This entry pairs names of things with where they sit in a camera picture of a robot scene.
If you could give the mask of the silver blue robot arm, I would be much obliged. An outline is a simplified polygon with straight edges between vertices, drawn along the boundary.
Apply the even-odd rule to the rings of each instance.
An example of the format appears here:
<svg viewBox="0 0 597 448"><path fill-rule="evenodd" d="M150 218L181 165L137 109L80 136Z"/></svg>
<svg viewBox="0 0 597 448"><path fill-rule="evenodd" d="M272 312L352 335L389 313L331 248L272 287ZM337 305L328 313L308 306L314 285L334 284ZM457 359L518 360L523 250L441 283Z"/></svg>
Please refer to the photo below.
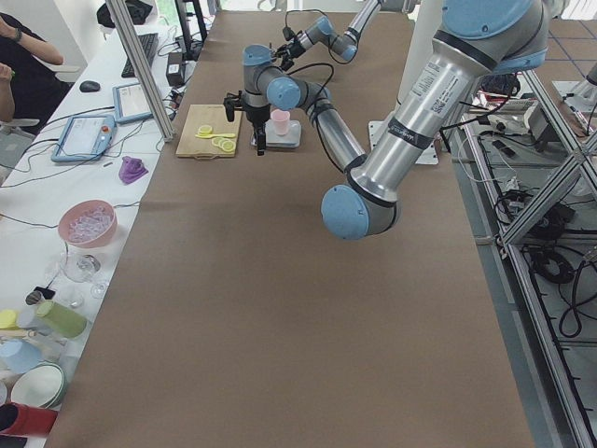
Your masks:
<svg viewBox="0 0 597 448"><path fill-rule="evenodd" d="M317 10L320 16L310 26L295 32L287 21L288 11L283 28L285 43L273 52L273 56L282 61L283 70L288 70L306 51L322 44L336 63L351 63L358 52L361 35L370 20L382 10L383 4L384 1L366 1L343 33L336 31L331 19L321 10Z"/></svg>
<svg viewBox="0 0 597 448"><path fill-rule="evenodd" d="M299 33L287 33L278 49L251 45L243 52L243 88L228 94L226 113L242 111L253 126L257 150L266 147L271 110L305 112L328 157L345 174L342 185L324 196L326 228L344 240L388 231L400 215L397 189L431 145L471 86L490 74L539 66L547 53L548 25L558 9L551 1L446 1L432 53L381 137L365 151L342 120L321 85L292 77L290 62L316 44L350 61L363 31L383 2L368 1L343 33L325 17Z"/></svg>

